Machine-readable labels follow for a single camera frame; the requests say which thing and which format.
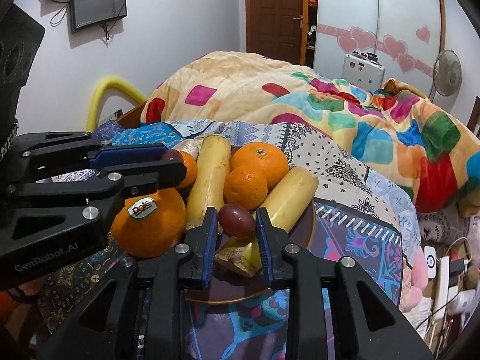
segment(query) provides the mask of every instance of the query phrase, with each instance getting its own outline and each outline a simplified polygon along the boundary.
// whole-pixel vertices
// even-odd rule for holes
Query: speaker
[[[15,4],[0,21],[0,146],[14,126],[20,89],[44,34],[45,28]]]

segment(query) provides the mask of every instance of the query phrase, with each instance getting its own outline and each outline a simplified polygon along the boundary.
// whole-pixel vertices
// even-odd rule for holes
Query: yellow foam pipe
[[[118,77],[107,77],[103,79],[95,88],[92,100],[90,102],[90,107],[88,108],[87,131],[89,132],[93,132],[95,128],[97,128],[99,116],[98,109],[100,107],[102,97],[108,88],[117,88],[118,90],[124,92],[126,95],[129,95],[138,104],[147,101],[147,98],[138,90],[136,90],[133,86],[131,86],[127,81],[119,79]]]

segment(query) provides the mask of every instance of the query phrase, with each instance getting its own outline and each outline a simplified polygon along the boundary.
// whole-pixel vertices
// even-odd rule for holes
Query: wooden door
[[[247,51],[299,64],[304,0],[247,0]]]

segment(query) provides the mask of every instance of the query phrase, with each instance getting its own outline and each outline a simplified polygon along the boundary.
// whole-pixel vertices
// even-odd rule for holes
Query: power strip
[[[433,304],[434,315],[431,316],[432,325],[443,320],[445,315],[445,304],[448,302],[448,279],[450,276],[450,257],[445,256],[440,259],[437,273],[437,292],[435,294],[435,303]]]

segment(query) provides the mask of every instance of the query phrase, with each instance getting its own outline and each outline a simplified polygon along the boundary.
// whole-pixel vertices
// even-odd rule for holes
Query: door handle
[[[295,20],[300,20],[300,28],[303,28],[303,15],[300,15],[300,17],[294,17],[293,21]]]

